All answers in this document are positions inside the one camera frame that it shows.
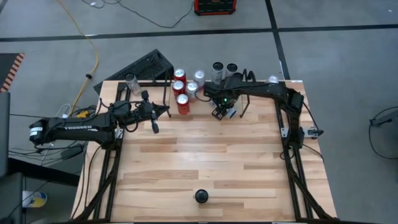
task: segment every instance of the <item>wooden tabletop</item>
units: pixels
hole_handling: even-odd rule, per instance
[[[117,85],[118,81],[103,83],[100,97],[106,105],[114,102]],[[286,85],[301,92],[308,103],[302,82]],[[143,89],[148,90],[151,101],[162,104],[163,88]],[[211,105],[204,102],[191,104],[190,115],[179,115],[170,91],[168,88],[166,99],[172,117],[165,113],[159,118],[159,134],[153,134],[147,121],[140,123],[135,133],[124,136],[111,221],[294,221],[285,163],[279,157],[282,145],[274,100],[252,96],[246,114],[239,118],[246,104],[244,96],[236,104],[235,117],[218,121],[210,114]],[[132,96],[131,100],[141,99]],[[301,125],[312,126],[305,109]],[[304,143],[320,150],[317,140],[306,139]],[[88,145],[83,200],[76,215],[83,210],[88,163],[98,146],[95,142]],[[300,152],[309,191],[335,217],[322,160],[305,147]],[[94,158],[87,203],[98,189],[103,157],[101,150]],[[198,189],[209,193],[207,203],[195,201]],[[299,189],[297,192],[305,216],[302,194]],[[104,217],[107,200],[106,192],[100,217]]]

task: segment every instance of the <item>red container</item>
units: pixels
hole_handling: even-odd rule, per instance
[[[174,98],[177,99],[177,97],[181,94],[185,94],[185,85],[181,81],[175,81],[173,83],[173,92],[174,92]]]
[[[177,108],[180,115],[189,114],[189,102],[188,96],[181,94],[177,97]]]
[[[184,85],[187,84],[187,76],[185,74],[184,69],[182,68],[178,68],[176,70],[174,70],[174,80],[177,81],[181,81],[184,83]]]

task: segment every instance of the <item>orange striped tape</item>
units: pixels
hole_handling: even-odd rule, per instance
[[[15,76],[17,75],[18,68],[21,65],[24,57],[25,57],[25,54],[20,53],[17,56],[17,58],[14,60],[14,63],[12,64],[12,67],[10,69],[10,72],[8,73],[6,80],[2,84],[2,87],[0,89],[1,92],[8,91],[10,89],[11,83],[12,83],[12,81],[14,81]]]

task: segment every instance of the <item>concrete floor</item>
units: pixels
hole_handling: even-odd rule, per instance
[[[238,0],[237,11],[231,16],[197,17],[191,13],[171,30],[156,27],[118,5],[94,9],[81,1],[64,2],[86,34],[271,27],[263,0]],[[123,3],[154,21],[171,25],[189,10],[191,1]],[[272,6],[278,27],[398,23],[398,3],[393,0],[275,0]],[[56,1],[8,0],[0,13],[0,38],[55,35],[78,35]],[[372,152],[367,131],[368,120],[378,111],[396,106],[397,36],[397,29],[280,33],[290,77],[304,80],[312,113],[325,130],[320,145],[336,211],[343,220],[396,223],[398,164]],[[281,77],[272,33],[97,39],[94,43],[100,63],[79,106],[95,104],[98,95],[93,85],[153,49],[159,49],[175,67],[183,67],[189,74],[198,68],[210,71],[212,62],[222,61],[251,69],[259,78],[270,74]],[[62,104],[73,103],[85,73],[95,62],[86,40],[0,42],[0,53],[6,52],[25,53],[10,90],[12,113],[53,116]],[[32,147],[27,127],[33,121],[11,118],[11,147]],[[396,131],[394,124],[373,130],[374,144],[381,154],[398,156],[393,150]],[[76,172],[81,158],[54,166]],[[35,184],[28,184],[28,188],[34,189]],[[57,185],[48,185],[44,191],[64,203],[29,211],[28,222],[45,217],[46,221],[67,219],[75,189],[57,189]]]

